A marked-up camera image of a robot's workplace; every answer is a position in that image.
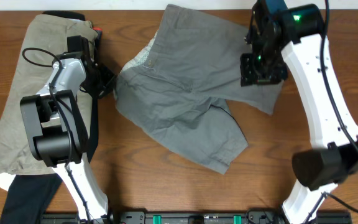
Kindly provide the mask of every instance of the gray cloth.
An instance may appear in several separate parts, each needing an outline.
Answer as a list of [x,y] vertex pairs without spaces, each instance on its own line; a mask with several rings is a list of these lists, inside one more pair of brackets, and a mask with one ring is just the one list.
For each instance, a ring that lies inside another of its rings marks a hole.
[[168,5],[147,58],[120,73],[116,108],[172,152],[224,174],[247,147],[226,100],[272,114],[282,88],[241,87],[246,33],[233,22]]
[[[81,35],[93,41],[97,33],[89,21],[72,21],[61,17],[38,15],[30,23],[22,49],[38,47],[53,54],[67,51],[67,37]],[[28,51],[26,56],[37,63],[50,65],[53,58],[45,53]],[[19,102],[23,96],[36,94],[52,74],[51,68],[38,67],[26,62],[20,54],[11,90],[0,120],[0,173],[8,174],[51,174],[43,161],[32,156]],[[88,134],[90,133],[92,99],[87,93],[78,92],[78,107]]]

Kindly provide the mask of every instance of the white wall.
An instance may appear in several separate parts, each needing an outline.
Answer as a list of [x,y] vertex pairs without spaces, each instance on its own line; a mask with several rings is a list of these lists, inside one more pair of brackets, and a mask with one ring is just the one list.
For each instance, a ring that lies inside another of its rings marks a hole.
[[[0,0],[0,10],[123,10],[165,9],[176,4],[191,9],[250,9],[256,0]],[[324,0],[286,0],[288,7]],[[330,0],[331,9],[358,9],[358,0]]]

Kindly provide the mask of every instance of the wooden tabletop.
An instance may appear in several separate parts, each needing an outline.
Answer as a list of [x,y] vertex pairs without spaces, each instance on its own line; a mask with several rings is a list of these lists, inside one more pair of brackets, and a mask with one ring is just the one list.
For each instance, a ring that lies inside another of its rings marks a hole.
[[[102,61],[115,72],[154,36],[162,11],[82,11],[103,29]],[[207,11],[248,26],[250,11]],[[40,12],[0,12],[0,117],[9,93],[21,44],[30,21]],[[358,11],[332,11],[328,34],[337,79],[358,124]],[[278,206],[289,196],[295,176],[291,157],[310,149],[306,115],[290,77],[273,116],[228,101],[249,147],[225,175],[194,164],[165,149],[120,115],[114,98],[99,102],[99,147],[91,167],[113,208],[149,211],[244,211]],[[358,173],[334,192],[358,208]],[[6,192],[0,189],[0,215]],[[343,209],[327,199],[322,209]],[[74,212],[62,185],[50,212]],[[358,215],[352,214],[354,223]]]

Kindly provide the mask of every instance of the beige cloth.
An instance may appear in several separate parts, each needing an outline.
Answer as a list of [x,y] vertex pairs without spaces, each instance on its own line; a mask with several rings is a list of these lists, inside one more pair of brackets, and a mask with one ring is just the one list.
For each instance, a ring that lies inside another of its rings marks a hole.
[[[73,21],[56,16],[38,15],[30,23],[25,35],[11,90],[0,120],[0,173],[51,174],[53,170],[32,156],[20,111],[20,100],[36,94],[52,74],[51,68],[38,67],[25,61],[23,49],[38,47],[57,55],[67,51],[67,37],[81,35],[93,41],[97,33],[90,21]],[[26,56],[34,62],[50,65],[53,58],[43,52],[30,50]],[[91,97],[78,92],[78,107],[88,134],[91,122]]]

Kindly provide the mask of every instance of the green light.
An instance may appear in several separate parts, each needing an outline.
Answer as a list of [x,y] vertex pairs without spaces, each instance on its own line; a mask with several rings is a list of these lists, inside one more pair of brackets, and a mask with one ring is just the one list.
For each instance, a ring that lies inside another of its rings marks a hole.
[[299,22],[299,20],[301,19],[301,16],[299,15],[293,15],[293,19],[297,22]]

